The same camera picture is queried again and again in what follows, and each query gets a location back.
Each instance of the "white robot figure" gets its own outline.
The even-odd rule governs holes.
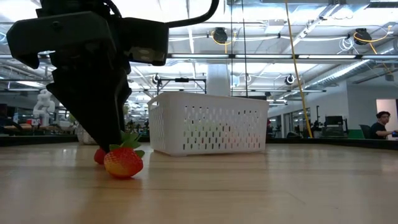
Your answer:
[[[37,95],[37,103],[33,108],[33,117],[39,118],[43,117],[42,126],[49,125],[50,114],[55,111],[55,103],[50,100],[51,92],[47,90],[41,90],[40,94]]]

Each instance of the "strawberry leaves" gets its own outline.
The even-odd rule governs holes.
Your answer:
[[[138,143],[139,138],[141,137],[142,134],[136,134],[136,133],[124,133],[123,131],[121,131],[121,136],[122,136],[122,144],[116,145],[116,144],[112,144],[109,146],[109,150],[114,150],[114,149],[119,149],[120,147],[127,147],[127,148],[133,148],[133,149],[137,149],[138,147],[140,147],[141,145]],[[136,154],[142,158],[145,154],[144,151],[142,150],[135,150],[134,152],[136,152]]]

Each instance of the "basket handle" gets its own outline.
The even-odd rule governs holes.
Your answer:
[[[161,93],[161,94],[159,94],[159,95],[153,97],[151,100],[149,100],[148,103],[147,103],[147,104],[148,104],[148,110],[151,109],[152,104],[154,104],[155,102],[158,102],[159,99],[161,99],[161,98],[163,98],[163,97],[164,97],[164,93]]]

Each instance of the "black hair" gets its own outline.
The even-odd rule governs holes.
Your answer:
[[[377,114],[376,114],[376,117],[377,118],[381,118],[381,116],[383,116],[383,115],[388,115],[388,116],[391,116],[391,114],[389,113],[389,112],[387,112],[387,111],[381,111],[381,112],[378,112]]]

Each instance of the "man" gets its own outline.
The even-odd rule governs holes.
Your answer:
[[[393,131],[386,130],[386,124],[389,122],[390,116],[391,114],[387,111],[379,112],[376,115],[377,122],[371,127],[371,139],[387,139],[387,136],[393,133]]]

